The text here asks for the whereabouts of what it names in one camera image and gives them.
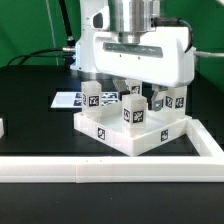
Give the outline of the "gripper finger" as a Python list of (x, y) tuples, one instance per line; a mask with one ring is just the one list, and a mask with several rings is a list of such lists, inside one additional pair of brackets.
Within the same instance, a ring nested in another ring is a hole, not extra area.
[(123, 95), (128, 95), (130, 93), (127, 85), (126, 79), (121, 77), (114, 76), (112, 78), (113, 84), (118, 92), (118, 96), (122, 97)]
[(153, 95), (151, 98), (152, 109), (154, 111), (160, 111), (163, 108), (163, 99), (166, 96), (168, 90), (167, 87), (161, 85), (152, 85)]

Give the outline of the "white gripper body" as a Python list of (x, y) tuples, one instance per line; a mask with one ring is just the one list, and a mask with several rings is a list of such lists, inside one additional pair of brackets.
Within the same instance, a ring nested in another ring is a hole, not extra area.
[(187, 45), (186, 27), (157, 27), (143, 33), (136, 45), (119, 43), (116, 33), (96, 32), (94, 62), (101, 73), (181, 87), (194, 79), (193, 49), (186, 51)]

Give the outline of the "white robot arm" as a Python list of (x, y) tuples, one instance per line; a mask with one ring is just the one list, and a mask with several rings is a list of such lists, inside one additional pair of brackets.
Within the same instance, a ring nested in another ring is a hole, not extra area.
[(194, 79), (193, 31), (160, 15), (160, 0), (80, 0), (81, 37), (71, 68), (91, 78), (111, 75), (123, 96), (130, 79), (152, 85), (152, 109), (181, 109)]

